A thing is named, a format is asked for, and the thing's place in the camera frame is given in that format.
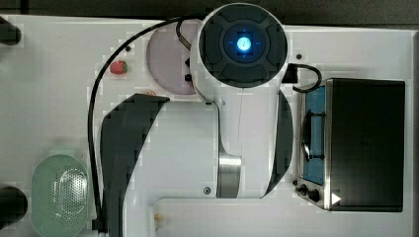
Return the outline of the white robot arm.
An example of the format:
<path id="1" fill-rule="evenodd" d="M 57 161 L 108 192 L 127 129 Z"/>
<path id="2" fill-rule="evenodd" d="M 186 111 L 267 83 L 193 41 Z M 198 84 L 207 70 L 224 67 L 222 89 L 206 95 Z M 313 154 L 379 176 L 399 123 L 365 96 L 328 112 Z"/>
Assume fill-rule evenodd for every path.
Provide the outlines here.
<path id="1" fill-rule="evenodd" d="M 164 198 L 263 198 L 293 153 L 288 42 L 252 4 L 211 12 L 191 45 L 191 100 L 134 94 L 103 119 L 107 237 L 156 237 Z"/>

